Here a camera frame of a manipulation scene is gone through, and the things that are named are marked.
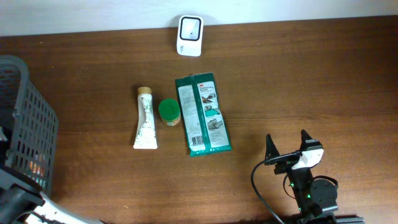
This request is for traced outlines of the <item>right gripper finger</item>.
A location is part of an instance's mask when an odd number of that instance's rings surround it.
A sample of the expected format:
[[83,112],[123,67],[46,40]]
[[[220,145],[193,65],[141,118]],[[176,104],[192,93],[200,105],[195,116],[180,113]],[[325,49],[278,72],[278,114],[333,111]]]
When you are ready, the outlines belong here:
[[306,132],[306,130],[301,130],[301,145],[300,151],[306,151],[309,147],[313,146],[313,138]]
[[265,154],[265,165],[275,164],[275,160],[280,156],[276,145],[274,144],[271,135],[266,136],[266,154]]

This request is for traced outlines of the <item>green wipes packet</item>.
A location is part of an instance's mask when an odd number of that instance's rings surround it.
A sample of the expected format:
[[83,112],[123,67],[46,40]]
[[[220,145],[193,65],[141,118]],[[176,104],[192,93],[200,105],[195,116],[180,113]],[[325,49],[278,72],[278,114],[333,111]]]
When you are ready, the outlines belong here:
[[189,75],[176,79],[175,85],[190,155],[199,157],[232,150],[214,74]]

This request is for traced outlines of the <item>green lid small jar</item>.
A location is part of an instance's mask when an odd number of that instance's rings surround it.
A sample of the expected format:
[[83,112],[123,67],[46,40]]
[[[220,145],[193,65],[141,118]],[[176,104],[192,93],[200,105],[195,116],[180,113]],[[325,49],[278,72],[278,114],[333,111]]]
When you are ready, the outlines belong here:
[[167,126],[175,126],[180,122],[181,112],[177,101],[171,98],[164,99],[159,104],[161,120]]

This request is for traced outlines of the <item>white cream tube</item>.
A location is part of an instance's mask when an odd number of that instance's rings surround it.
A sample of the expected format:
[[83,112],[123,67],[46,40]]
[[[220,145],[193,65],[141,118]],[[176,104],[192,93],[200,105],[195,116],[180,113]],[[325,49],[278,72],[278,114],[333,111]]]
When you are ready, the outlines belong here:
[[134,149],[157,149],[152,90],[141,86],[137,89],[138,122]]

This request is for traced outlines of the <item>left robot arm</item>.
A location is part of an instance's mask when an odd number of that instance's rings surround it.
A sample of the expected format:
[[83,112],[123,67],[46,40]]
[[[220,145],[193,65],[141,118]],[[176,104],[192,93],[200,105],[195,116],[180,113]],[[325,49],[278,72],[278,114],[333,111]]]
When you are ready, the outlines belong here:
[[49,199],[42,187],[28,176],[1,166],[1,223],[99,223]]

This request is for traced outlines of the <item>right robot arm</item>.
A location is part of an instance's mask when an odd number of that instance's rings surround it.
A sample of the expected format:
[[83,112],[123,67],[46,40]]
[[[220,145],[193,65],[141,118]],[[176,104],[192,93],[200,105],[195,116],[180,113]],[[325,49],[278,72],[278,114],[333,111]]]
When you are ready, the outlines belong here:
[[284,174],[284,180],[290,182],[299,213],[289,223],[364,223],[364,218],[337,217],[336,199],[338,181],[334,178],[314,176],[311,168],[322,159],[324,148],[321,142],[312,138],[306,130],[301,130],[300,148],[289,154],[280,154],[271,135],[266,136],[265,165],[275,166],[276,175]]

